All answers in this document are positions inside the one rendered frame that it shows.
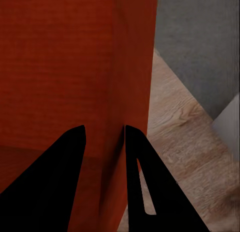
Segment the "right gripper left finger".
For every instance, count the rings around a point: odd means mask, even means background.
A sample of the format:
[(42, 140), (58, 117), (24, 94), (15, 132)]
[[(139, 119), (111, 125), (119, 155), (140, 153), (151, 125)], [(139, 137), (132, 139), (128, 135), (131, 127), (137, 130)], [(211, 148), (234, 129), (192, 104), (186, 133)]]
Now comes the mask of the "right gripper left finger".
[(0, 232), (67, 232), (85, 147), (85, 126), (68, 130), (0, 193)]

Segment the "storage box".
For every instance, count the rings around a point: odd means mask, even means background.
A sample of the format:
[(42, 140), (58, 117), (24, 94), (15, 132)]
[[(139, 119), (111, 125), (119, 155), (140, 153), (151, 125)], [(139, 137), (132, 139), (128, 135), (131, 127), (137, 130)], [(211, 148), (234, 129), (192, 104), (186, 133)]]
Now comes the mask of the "storage box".
[(147, 137), (157, 3), (0, 0), (0, 194), (84, 125), (67, 232), (117, 232), (126, 126)]

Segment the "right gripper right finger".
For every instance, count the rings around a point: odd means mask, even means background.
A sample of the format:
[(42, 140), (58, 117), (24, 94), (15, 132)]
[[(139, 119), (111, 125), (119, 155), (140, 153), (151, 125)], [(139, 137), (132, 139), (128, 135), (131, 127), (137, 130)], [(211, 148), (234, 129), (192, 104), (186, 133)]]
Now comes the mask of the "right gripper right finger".
[[(129, 232), (210, 232), (145, 134), (125, 126)], [(145, 212), (139, 160), (156, 215)]]

